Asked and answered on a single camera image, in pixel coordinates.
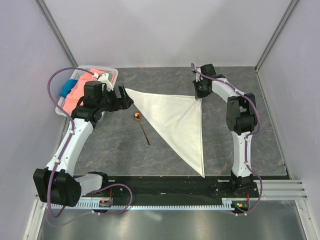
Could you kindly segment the copper spoon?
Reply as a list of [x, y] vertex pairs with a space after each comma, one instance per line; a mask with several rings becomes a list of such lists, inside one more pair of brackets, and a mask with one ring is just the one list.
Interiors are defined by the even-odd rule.
[[149, 140], [149, 138], [148, 138], [148, 136], [147, 136], [147, 134], [146, 134], [146, 131], [145, 131], [143, 125], [142, 125], [142, 116], [141, 116], [141, 114], [140, 114], [138, 111], [136, 111], [136, 112], [134, 113], [133, 117], [134, 117], [134, 120], [139, 123], [139, 125], [140, 125], [140, 127], [141, 127], [141, 129], [142, 129], [142, 132], [143, 132], [143, 134], [144, 134], [144, 137], [145, 137], [145, 139], [146, 139], [146, 142], [147, 142], [147, 144], [150, 146], [150, 145], [151, 145], [150, 140]]

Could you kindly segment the white cloth napkin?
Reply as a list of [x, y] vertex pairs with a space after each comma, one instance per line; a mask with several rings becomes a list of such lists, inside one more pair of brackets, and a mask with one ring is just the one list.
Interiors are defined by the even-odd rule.
[[194, 96], [126, 89], [137, 110], [173, 151], [205, 177], [202, 101]]

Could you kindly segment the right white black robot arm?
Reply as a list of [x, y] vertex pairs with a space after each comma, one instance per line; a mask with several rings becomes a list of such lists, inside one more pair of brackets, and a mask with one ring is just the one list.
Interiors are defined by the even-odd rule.
[[203, 99], [212, 93], [226, 102], [226, 125], [233, 139], [233, 166], [228, 181], [215, 180], [212, 188], [216, 198], [258, 197], [259, 191], [254, 181], [251, 167], [251, 141], [255, 128], [260, 126], [257, 116], [256, 98], [252, 93], [244, 93], [233, 86], [224, 75], [216, 74], [212, 64], [195, 67], [193, 81], [195, 98]]

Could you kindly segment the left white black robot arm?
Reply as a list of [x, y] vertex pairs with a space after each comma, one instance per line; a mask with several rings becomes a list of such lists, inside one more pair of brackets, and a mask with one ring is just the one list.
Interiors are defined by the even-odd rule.
[[58, 150], [45, 166], [37, 168], [33, 181], [40, 200], [48, 204], [74, 207], [80, 197], [94, 192], [99, 197], [110, 191], [107, 175], [91, 171], [81, 177], [74, 177], [74, 170], [89, 135], [105, 112], [128, 109], [134, 101], [123, 85], [118, 91], [106, 83], [88, 81], [84, 95], [78, 100], [70, 115], [69, 129]]

